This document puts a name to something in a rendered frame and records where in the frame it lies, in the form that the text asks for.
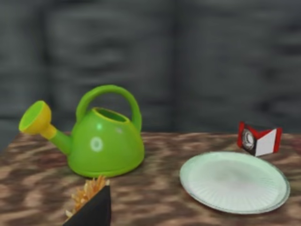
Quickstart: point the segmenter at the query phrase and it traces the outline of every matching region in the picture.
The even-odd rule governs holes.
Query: white panel
[[[255,156],[273,153],[276,133],[277,130],[273,129],[270,133],[257,140]]]

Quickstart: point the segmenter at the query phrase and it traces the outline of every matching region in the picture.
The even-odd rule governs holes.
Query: white plate
[[[213,209],[236,214],[272,211],[288,199],[290,186],[283,173],[249,154],[209,152],[181,167],[184,189]]]

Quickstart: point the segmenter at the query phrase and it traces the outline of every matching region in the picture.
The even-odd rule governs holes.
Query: circular emblem
[[[90,141],[90,147],[95,152],[100,152],[103,148],[103,141],[100,137],[93,137]]]
[[[244,129],[242,134],[242,141],[245,149],[252,150],[254,148],[255,139],[253,137],[253,134],[248,129]]]

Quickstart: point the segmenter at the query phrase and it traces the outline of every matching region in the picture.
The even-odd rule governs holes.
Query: watering can body
[[[87,110],[97,96],[114,92],[125,97],[132,109],[132,119],[104,108]],[[76,123],[67,136],[50,124],[51,111],[43,101],[34,103],[23,115],[19,129],[40,133],[66,156],[69,167],[85,177],[113,177],[136,168],[144,159],[140,135],[142,118],[135,98],[125,89],[106,85],[86,93],[76,110]]]

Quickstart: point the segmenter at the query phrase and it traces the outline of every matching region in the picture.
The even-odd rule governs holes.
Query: watering can handle
[[[76,109],[76,122],[80,122],[87,111],[90,102],[97,96],[104,93],[117,93],[122,95],[131,105],[132,110],[132,123],[136,129],[140,132],[142,127],[142,117],[137,101],[134,96],[128,92],[126,89],[115,86],[115,85],[104,85],[94,88],[93,90],[87,92],[79,102]]]

